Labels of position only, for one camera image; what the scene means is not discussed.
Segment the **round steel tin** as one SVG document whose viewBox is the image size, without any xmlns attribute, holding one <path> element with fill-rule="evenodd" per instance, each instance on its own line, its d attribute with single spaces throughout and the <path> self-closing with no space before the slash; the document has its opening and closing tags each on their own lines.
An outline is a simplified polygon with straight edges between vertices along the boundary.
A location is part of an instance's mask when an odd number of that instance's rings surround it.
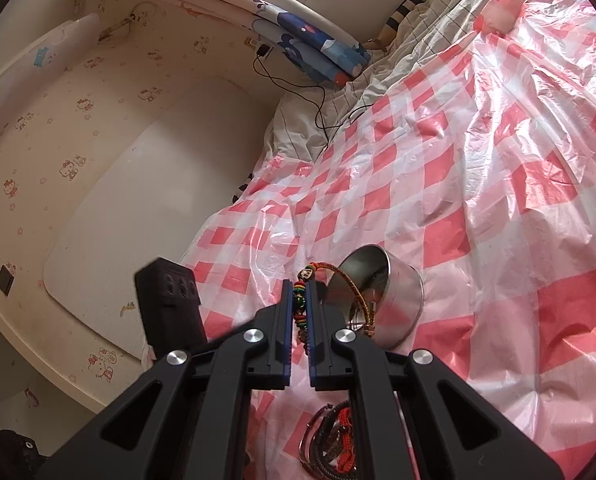
<svg viewBox="0 0 596 480">
<path fill-rule="evenodd" d="M 412 332 L 424 306 L 424 283 L 414 266 L 378 245 L 365 245 L 338 266 L 324 304 L 341 312 L 345 328 L 394 350 Z"/>
</svg>

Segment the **white headboard panel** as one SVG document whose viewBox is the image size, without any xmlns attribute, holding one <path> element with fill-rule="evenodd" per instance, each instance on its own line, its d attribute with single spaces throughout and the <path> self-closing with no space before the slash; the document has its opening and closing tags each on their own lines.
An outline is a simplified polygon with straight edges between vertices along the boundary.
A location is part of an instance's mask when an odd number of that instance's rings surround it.
<svg viewBox="0 0 596 480">
<path fill-rule="evenodd" d="M 138 358 L 144 330 L 133 277 L 182 260 L 205 221 L 231 205 L 262 151 L 272 112 L 232 82 L 199 81 L 96 182 L 43 270 L 48 293 Z"/>
</svg>

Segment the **white grid bed sheet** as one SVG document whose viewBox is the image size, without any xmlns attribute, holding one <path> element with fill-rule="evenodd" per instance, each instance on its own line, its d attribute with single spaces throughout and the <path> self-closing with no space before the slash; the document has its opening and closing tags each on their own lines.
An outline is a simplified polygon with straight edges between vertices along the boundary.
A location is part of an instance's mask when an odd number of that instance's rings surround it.
<svg viewBox="0 0 596 480">
<path fill-rule="evenodd" d="M 386 52 L 370 50 L 370 65 L 345 88 L 286 92 L 266 128 L 261 159 L 281 155 L 314 162 L 398 80 L 466 35 L 487 1 L 427 0 L 403 20 Z"/>
</svg>

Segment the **red white checkered plastic sheet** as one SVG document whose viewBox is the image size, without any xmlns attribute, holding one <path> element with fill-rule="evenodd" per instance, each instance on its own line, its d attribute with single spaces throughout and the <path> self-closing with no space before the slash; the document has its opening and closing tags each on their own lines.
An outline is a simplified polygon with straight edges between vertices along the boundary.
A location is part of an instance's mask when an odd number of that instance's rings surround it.
<svg viewBox="0 0 596 480">
<path fill-rule="evenodd" d="M 575 478 L 596 453 L 596 12 L 490 0 L 315 162 L 268 159 L 185 255 L 211 335 L 376 244 L 426 348 Z"/>
</svg>

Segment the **blue cartoon curtain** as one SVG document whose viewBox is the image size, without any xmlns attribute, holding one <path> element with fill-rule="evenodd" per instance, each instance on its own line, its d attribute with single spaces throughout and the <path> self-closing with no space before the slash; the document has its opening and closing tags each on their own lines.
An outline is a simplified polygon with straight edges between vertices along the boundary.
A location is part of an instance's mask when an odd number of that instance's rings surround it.
<svg viewBox="0 0 596 480">
<path fill-rule="evenodd" d="M 338 88 L 356 79 L 370 62 L 364 47 L 333 24 L 319 19 L 302 6 L 285 10 L 269 0 L 160 0 L 193 16 L 205 15 L 254 32 L 275 44 L 313 81 L 330 82 Z"/>
</svg>

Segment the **striped pillow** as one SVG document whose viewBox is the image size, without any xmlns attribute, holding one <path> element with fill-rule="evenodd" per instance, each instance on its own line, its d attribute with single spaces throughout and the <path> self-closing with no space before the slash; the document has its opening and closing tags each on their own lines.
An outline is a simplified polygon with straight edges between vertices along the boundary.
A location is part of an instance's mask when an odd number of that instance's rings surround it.
<svg viewBox="0 0 596 480">
<path fill-rule="evenodd" d="M 397 32 L 403 20 L 420 4 L 427 0 L 403 0 L 398 8 L 394 10 L 391 17 L 388 18 L 382 30 L 376 38 L 369 39 L 362 44 L 365 50 L 382 50 L 387 51 L 387 47 L 397 37 Z"/>
</svg>

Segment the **wall power socket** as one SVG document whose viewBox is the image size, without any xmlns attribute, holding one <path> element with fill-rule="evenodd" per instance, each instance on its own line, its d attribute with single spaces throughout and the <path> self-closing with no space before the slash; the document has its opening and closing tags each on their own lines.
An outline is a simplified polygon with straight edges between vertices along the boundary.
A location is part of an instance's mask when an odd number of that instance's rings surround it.
<svg viewBox="0 0 596 480">
<path fill-rule="evenodd" d="M 273 52 L 272 44 L 268 44 L 263 39 L 251 36 L 245 37 L 244 45 L 252 51 L 255 60 L 258 60 L 258 58 L 260 58 L 260 60 L 266 60 Z"/>
</svg>

